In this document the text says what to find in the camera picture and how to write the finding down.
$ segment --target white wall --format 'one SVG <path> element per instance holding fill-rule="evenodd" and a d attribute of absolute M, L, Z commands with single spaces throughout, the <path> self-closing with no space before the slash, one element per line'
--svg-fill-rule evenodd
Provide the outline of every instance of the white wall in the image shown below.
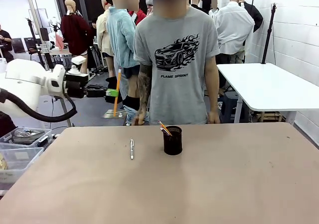
<path fill-rule="evenodd" d="M 59 17 L 58 10 L 55 4 L 55 0 L 36 0 L 38 8 L 45 8 L 48 18 Z M 29 15 L 29 2 L 28 0 L 0 0 L 0 24 L 1 28 L 9 32 L 12 38 L 25 38 L 32 37 L 30 28 L 28 26 L 26 18 L 30 18 Z M 25 54 L 15 54 L 12 51 L 15 58 L 29 59 L 30 56 Z"/>
<path fill-rule="evenodd" d="M 228 2 L 221 0 L 219 4 L 225 6 Z M 277 66 L 319 86 L 319 0 L 254 0 L 264 22 L 254 33 L 254 46 L 246 62 L 262 60 L 273 2 L 277 4 L 275 39 L 272 35 L 266 61 L 274 64 L 275 55 Z M 296 124 L 319 144 L 319 111 L 299 112 Z"/>

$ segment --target plastic container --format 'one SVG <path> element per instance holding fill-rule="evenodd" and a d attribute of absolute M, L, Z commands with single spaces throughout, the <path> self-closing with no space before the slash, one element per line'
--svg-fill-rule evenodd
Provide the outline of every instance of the plastic container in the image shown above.
<path fill-rule="evenodd" d="M 35 142 L 30 145 L 25 144 L 16 144 L 13 141 L 14 132 L 17 130 L 31 130 L 31 131 L 44 131 L 44 135 L 38 138 Z M 0 149 L 16 149 L 16 148 L 34 148 L 34 147 L 42 147 L 47 143 L 51 143 L 52 138 L 52 130 L 51 129 L 42 129 L 42 128 L 16 128 L 10 133 L 7 133 L 3 137 L 0 138 Z"/>
<path fill-rule="evenodd" d="M 177 126 L 168 126 L 167 129 L 172 134 L 164 136 L 164 152 L 168 155 L 178 155 L 183 151 L 181 143 L 181 128 Z"/>
<path fill-rule="evenodd" d="M 0 170 L 0 190 L 9 190 L 43 151 L 44 148 L 0 150 L 7 164 L 6 170 Z"/>

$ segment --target light blue sweater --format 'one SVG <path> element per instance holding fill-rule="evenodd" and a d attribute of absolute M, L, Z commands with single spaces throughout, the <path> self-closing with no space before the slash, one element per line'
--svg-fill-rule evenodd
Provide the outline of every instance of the light blue sweater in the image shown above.
<path fill-rule="evenodd" d="M 126 9 L 109 8 L 106 28 L 110 35 L 111 47 L 119 66 L 130 68 L 136 66 L 133 56 L 135 24 Z"/>

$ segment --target hand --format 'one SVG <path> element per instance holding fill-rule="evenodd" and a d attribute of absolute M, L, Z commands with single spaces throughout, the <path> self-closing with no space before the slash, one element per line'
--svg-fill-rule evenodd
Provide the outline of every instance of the hand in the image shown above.
<path fill-rule="evenodd" d="M 139 110 L 137 116 L 134 118 L 132 122 L 132 125 L 133 126 L 143 125 L 145 116 L 146 116 L 146 109 Z"/>
<path fill-rule="evenodd" d="M 209 112 L 208 113 L 208 123 L 220 123 L 218 112 Z"/>

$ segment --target yellow pencil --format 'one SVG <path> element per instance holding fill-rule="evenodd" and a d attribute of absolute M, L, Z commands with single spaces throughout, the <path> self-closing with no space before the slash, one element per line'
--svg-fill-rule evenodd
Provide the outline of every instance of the yellow pencil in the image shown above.
<path fill-rule="evenodd" d="M 119 73 L 118 73 L 118 82 L 116 84 L 116 91 L 119 93 L 119 89 L 120 89 L 120 81 L 121 81 L 121 69 L 119 69 Z M 116 116 L 116 109 L 118 107 L 118 97 L 115 97 L 115 103 L 114 103 L 114 110 L 113 110 L 113 117 Z"/>
<path fill-rule="evenodd" d="M 159 121 L 159 123 L 160 123 L 160 125 L 163 127 L 163 129 L 165 129 L 165 130 L 170 134 L 170 136 L 172 136 L 172 134 L 170 133 L 170 131 L 165 127 L 165 125 L 164 125 L 161 121 Z"/>

